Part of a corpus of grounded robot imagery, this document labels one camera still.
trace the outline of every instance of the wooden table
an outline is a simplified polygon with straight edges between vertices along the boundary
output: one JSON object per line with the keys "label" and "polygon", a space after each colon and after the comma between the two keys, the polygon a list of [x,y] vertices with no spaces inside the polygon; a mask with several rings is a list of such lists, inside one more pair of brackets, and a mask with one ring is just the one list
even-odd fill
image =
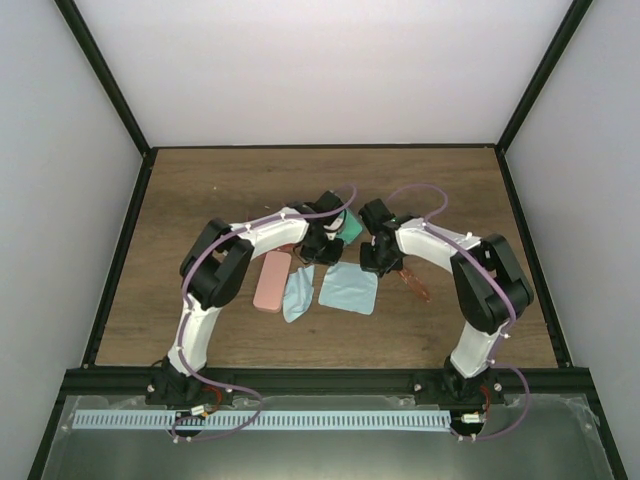
{"label": "wooden table", "polygon": [[[526,265],[509,201],[491,149],[176,149],[158,153],[98,353],[100,365],[146,365],[170,348],[181,313],[180,263],[213,217],[238,222],[294,200],[313,201],[345,183],[358,186],[353,210],[408,183],[445,189],[449,208],[434,222],[458,232],[503,234]],[[440,205],[430,191],[408,191],[396,213]],[[358,262],[358,244],[342,260]],[[257,311],[253,293],[262,259],[223,310],[209,366],[440,367],[464,325],[450,274],[412,258],[407,264],[433,297],[419,299],[399,278],[380,280],[375,310],[360,315],[318,305],[325,267],[317,266],[311,308],[291,324]],[[299,266],[294,259],[292,271]],[[498,356],[523,367],[556,365],[537,302]]]}

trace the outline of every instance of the black frame bar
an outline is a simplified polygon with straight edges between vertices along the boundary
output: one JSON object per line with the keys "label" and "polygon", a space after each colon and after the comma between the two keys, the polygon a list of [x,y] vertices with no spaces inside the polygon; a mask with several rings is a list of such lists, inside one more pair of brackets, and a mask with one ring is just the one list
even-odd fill
{"label": "black frame bar", "polygon": [[[95,365],[96,356],[109,317],[111,305],[118,286],[127,251],[134,234],[144,195],[149,184],[153,165],[159,148],[150,148],[131,109],[129,108],[115,78],[102,56],[89,28],[84,22],[74,0],[55,0],[61,14],[82,48],[96,76],[125,125],[136,147],[142,155],[142,164],[131,202],[118,240],[113,262],[98,307],[87,348],[83,357],[83,368],[68,370],[54,404],[49,423],[40,448],[34,459],[29,479],[40,478],[46,464],[62,408],[67,396],[75,395],[145,395],[146,387],[154,369],[151,367],[100,367]],[[533,393],[586,395],[592,411],[598,415],[598,432],[606,449],[610,466],[616,479],[627,475],[618,454],[615,442],[604,416],[598,394],[588,369],[576,368],[562,334],[549,289],[540,266],[533,240],[526,223],[516,188],[509,173],[505,152],[542,91],[547,79],[560,59],[592,0],[574,0],[536,72],[531,79],[516,110],[509,120],[497,145],[494,144],[380,144],[380,145],[257,145],[257,146],[213,146],[213,147],[166,147],[166,148],[493,148],[505,183],[513,215],[525,249],[533,281],[538,293],[542,312],[558,369],[524,369],[523,373]],[[428,402],[425,392],[416,394],[413,385],[416,379],[426,378],[439,369],[393,369],[393,370],[297,370],[297,369],[207,369],[205,375],[232,383],[257,388],[266,395],[332,395],[332,394],[386,394],[416,395],[420,401]],[[520,380],[512,372],[497,371],[497,379],[503,393],[521,393]]]}

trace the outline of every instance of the white vent strip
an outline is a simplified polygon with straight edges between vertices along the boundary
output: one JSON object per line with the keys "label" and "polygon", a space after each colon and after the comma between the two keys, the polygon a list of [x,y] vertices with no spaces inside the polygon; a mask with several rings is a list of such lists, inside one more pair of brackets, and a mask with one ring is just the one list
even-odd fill
{"label": "white vent strip", "polygon": [[[206,420],[188,419],[178,430],[228,430],[246,422],[252,412],[219,411]],[[78,410],[73,419],[76,430],[166,430],[176,419],[175,411]],[[443,411],[304,411],[260,414],[247,430],[402,430],[448,431],[449,412]]]}

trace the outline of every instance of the pink rectangular case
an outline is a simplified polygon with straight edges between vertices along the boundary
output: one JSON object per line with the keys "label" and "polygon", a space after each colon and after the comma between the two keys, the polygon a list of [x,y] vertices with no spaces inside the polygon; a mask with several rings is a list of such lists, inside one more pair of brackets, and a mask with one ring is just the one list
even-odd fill
{"label": "pink rectangular case", "polygon": [[253,297],[253,306],[263,312],[278,313],[282,310],[282,297],[289,278],[291,255],[285,252],[269,252],[264,258],[262,272]]}

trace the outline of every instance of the green object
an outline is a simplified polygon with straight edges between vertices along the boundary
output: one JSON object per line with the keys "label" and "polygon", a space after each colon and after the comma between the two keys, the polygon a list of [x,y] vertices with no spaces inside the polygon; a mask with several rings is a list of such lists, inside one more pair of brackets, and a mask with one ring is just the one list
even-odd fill
{"label": "green object", "polygon": [[351,210],[347,208],[346,212],[344,227],[336,236],[344,240],[345,245],[350,245],[356,238],[358,238],[358,235],[362,233],[362,225],[360,224],[358,217],[356,217]]}

